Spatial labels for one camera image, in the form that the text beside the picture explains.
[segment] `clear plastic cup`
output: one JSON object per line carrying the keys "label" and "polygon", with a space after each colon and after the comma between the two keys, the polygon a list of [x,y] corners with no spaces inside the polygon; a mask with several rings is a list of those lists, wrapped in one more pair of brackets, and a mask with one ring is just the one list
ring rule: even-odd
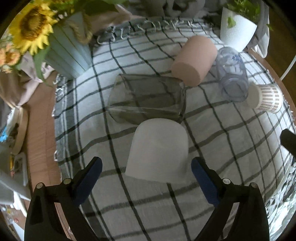
{"label": "clear plastic cup", "polygon": [[181,123],[186,90],[179,79],[166,76],[120,74],[110,92],[107,110],[117,123],[139,125],[153,118]]}
{"label": "clear plastic cup", "polygon": [[239,53],[231,47],[221,48],[216,66],[222,96],[230,101],[244,101],[248,97],[249,81]]}

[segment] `screw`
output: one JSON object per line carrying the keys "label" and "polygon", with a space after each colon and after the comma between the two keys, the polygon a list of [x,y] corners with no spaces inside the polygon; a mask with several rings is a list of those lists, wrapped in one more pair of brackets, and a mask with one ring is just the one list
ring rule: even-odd
{"label": "screw", "polygon": [[63,183],[64,184],[69,184],[69,183],[71,183],[72,182],[72,179],[71,178],[66,178],[64,181],[63,181]]}
{"label": "screw", "polygon": [[258,188],[257,183],[251,183],[251,186],[252,186],[253,188]]}
{"label": "screw", "polygon": [[230,181],[228,178],[224,178],[224,179],[223,179],[223,182],[224,182],[225,184],[227,184],[227,185],[231,183],[231,181]]}
{"label": "screw", "polygon": [[42,188],[43,187],[43,183],[38,183],[37,185],[36,185],[36,188],[38,188],[38,189],[40,189],[40,188]]}

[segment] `fabric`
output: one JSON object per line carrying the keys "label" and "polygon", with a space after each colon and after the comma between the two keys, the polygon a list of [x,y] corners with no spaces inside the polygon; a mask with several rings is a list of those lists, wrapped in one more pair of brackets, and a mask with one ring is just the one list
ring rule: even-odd
{"label": "fabric", "polygon": [[120,5],[115,5],[115,8],[118,12],[107,11],[98,15],[89,16],[91,29],[94,35],[97,35],[99,32],[110,26],[116,26],[122,24],[123,22],[141,17],[132,15]]}
{"label": "fabric", "polygon": [[[144,17],[183,17],[202,18],[219,12],[230,0],[130,0],[128,10],[134,15]],[[260,18],[256,32],[247,45],[261,57],[267,56],[269,44],[269,7],[262,0],[251,0],[260,5]]]}
{"label": "fabric", "polygon": [[[116,123],[106,112],[106,105],[120,73],[170,76],[172,62],[188,37],[206,36],[218,49],[224,45],[202,20],[152,18],[146,23],[133,21],[116,29],[122,29],[120,40],[113,33],[114,42],[104,39],[95,46],[93,66],[85,74],[75,80],[58,78],[54,118],[62,177],[73,177],[94,156],[102,159],[103,172],[81,205],[99,238],[194,240],[213,206],[207,203],[190,169],[189,181],[184,185],[126,176],[129,148],[137,126]],[[274,83],[253,56],[245,52],[240,56],[250,81]],[[202,156],[221,178],[227,177],[239,185],[256,182],[268,209],[269,198],[292,162],[291,155],[279,142],[283,129],[295,133],[287,102],[284,101],[280,112],[273,114],[224,100],[215,64],[199,86],[187,89],[186,102],[182,126],[189,136],[189,162]],[[227,235],[234,213],[235,209],[221,237]]]}
{"label": "fabric", "polygon": [[[34,93],[38,84],[42,82],[37,78],[33,58],[29,53],[26,53],[22,58],[22,70],[20,75],[14,71],[10,74],[0,72],[0,98],[10,108],[25,104]],[[41,70],[46,79],[53,71],[53,68],[46,66],[44,63]]]}

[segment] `checkered blanket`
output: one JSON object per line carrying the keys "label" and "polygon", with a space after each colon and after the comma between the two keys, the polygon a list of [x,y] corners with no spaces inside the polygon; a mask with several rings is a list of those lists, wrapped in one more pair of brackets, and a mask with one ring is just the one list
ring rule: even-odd
{"label": "checkered blanket", "polygon": [[[106,104],[120,73],[170,76],[172,62],[188,37],[206,36],[218,49],[224,45],[202,20],[141,21],[108,29],[100,39],[102,43],[92,49],[93,66],[85,74],[75,80],[58,77],[56,158],[63,178],[73,177],[94,156],[102,159],[103,172],[81,205],[98,237],[120,241],[194,240],[214,209],[198,182],[191,173],[188,183],[178,185],[126,176],[137,126],[116,123],[106,112]],[[274,83],[253,56],[245,52],[240,56],[251,81]],[[256,182],[268,201],[292,162],[292,156],[279,142],[283,129],[295,132],[287,102],[273,114],[226,101],[219,90],[215,65],[199,86],[186,91],[186,101],[182,126],[189,136],[188,160],[202,156],[209,168],[234,184]],[[227,235],[234,213],[221,238]]]}

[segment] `white basket cup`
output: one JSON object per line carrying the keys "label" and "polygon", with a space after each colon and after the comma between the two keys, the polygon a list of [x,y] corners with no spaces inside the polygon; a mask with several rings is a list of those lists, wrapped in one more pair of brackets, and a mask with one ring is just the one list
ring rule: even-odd
{"label": "white basket cup", "polygon": [[274,84],[249,86],[247,103],[250,108],[277,113],[283,105],[283,94]]}

